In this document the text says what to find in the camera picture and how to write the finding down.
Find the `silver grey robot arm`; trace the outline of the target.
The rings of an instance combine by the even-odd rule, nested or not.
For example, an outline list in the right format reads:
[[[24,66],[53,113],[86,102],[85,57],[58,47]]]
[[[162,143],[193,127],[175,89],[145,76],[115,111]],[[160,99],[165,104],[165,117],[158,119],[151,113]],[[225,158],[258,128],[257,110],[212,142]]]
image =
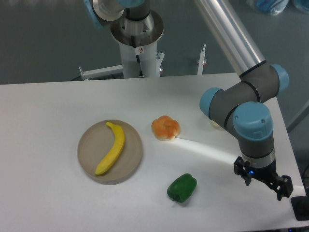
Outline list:
[[[96,26],[111,26],[125,78],[160,75],[156,44],[164,26],[149,1],[86,0],[84,4]],[[256,179],[274,190],[278,200],[289,197],[292,180],[276,172],[273,121],[265,106],[287,88],[289,76],[280,65],[266,62],[228,1],[198,0],[196,4],[240,78],[227,90],[208,89],[200,109],[238,140],[241,156],[234,162],[234,172],[246,185]]]

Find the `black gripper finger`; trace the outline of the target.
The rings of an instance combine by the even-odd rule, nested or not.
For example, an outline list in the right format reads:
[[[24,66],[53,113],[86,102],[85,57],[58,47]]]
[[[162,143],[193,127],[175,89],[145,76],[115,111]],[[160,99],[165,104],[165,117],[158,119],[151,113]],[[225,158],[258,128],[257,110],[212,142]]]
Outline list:
[[[264,180],[264,183],[277,194],[277,200],[289,198],[294,190],[292,179],[287,175],[273,175]]]
[[[249,186],[255,176],[255,171],[250,166],[250,162],[244,160],[242,157],[237,157],[233,165],[234,173],[239,175],[245,181],[246,186]]]

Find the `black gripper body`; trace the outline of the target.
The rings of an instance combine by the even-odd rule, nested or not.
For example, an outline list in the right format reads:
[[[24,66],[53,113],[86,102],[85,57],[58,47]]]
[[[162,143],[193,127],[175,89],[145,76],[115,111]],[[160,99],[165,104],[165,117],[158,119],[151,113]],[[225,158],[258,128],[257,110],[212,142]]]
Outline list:
[[[244,162],[246,175],[243,179],[245,182],[251,182],[252,178],[260,182],[276,182],[275,158],[250,159],[249,157],[244,157]]]

